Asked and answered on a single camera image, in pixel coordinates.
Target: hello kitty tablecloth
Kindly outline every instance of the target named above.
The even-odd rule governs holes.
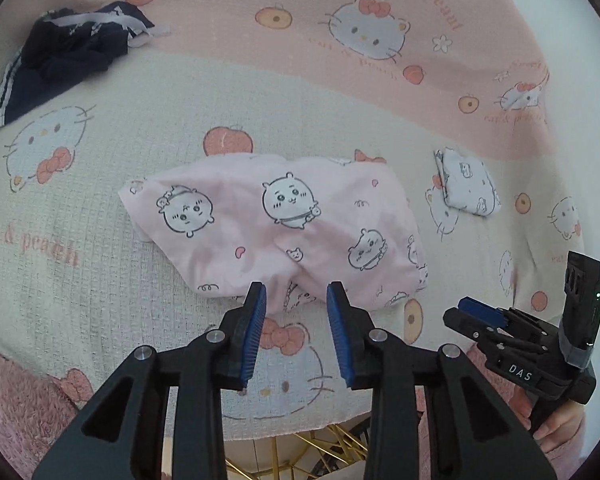
[[[112,1],[5,0],[0,85],[42,12]],[[77,369],[91,391],[139,344],[167,350],[216,326],[235,301],[187,288],[117,191],[229,152],[392,167],[429,287],[373,316],[410,343],[467,349],[442,324],[463,296],[560,315],[580,222],[544,116],[549,68],[510,0],[126,1],[171,35],[0,128],[1,353],[56,378]],[[444,147],[484,161],[499,212],[446,206]],[[267,319],[250,387],[223,394],[229,440],[370,407],[339,378],[324,305],[296,288],[288,302]]]

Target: white flower print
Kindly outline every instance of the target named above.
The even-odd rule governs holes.
[[[509,70],[503,70],[502,72],[498,72],[493,80],[502,83],[507,77],[509,77]]]
[[[446,54],[449,51],[449,45],[451,45],[452,41],[448,40],[446,36],[443,34],[439,38],[433,38],[433,52],[442,52]]]

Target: human hand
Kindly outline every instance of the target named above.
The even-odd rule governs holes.
[[[526,430],[529,430],[531,428],[529,420],[532,409],[531,400],[520,386],[515,387],[509,406],[520,423]],[[549,453],[575,436],[583,418],[584,406],[575,400],[568,400],[538,428],[534,433],[534,439],[538,441],[543,452]]]

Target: metal screw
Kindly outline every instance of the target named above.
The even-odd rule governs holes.
[[[151,357],[152,353],[154,353],[154,351],[151,350],[150,346],[139,346],[134,350],[134,357],[138,359],[138,361],[146,361]]]
[[[369,337],[371,341],[375,341],[376,343],[381,343],[382,341],[386,341],[389,337],[384,330],[381,328],[375,328],[369,331]]]
[[[448,343],[442,347],[442,353],[451,359],[460,357],[461,354],[460,349],[451,343]]]
[[[210,343],[221,343],[224,341],[224,332],[222,330],[210,330],[206,333],[206,340]]]

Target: dark blue garment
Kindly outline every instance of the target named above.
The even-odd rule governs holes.
[[[113,2],[96,12],[126,14],[147,28],[154,26],[136,7]],[[85,22],[59,27],[45,21],[76,14],[61,9],[36,21],[24,46],[8,65],[0,86],[0,127],[46,103],[83,81],[105,72],[128,52],[127,41],[137,33],[119,23]]]

